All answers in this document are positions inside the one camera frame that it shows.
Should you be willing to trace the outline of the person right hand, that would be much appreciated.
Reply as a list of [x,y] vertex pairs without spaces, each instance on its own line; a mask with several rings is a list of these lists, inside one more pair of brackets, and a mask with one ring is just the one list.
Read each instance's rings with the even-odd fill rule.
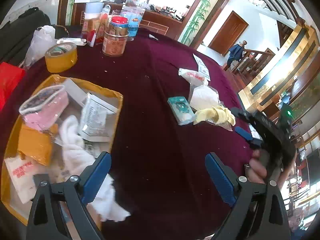
[[[250,182],[264,184],[265,183],[264,179],[267,176],[267,170],[263,166],[263,164],[259,161],[259,158],[260,158],[260,151],[254,150],[252,153],[252,157],[249,160],[249,168],[246,171],[246,177]],[[297,154],[295,154],[290,165],[287,168],[285,168],[285,170],[279,176],[277,180],[277,185],[280,189],[283,187],[285,180],[287,180],[291,172],[291,169],[294,167],[296,158],[297,158]]]

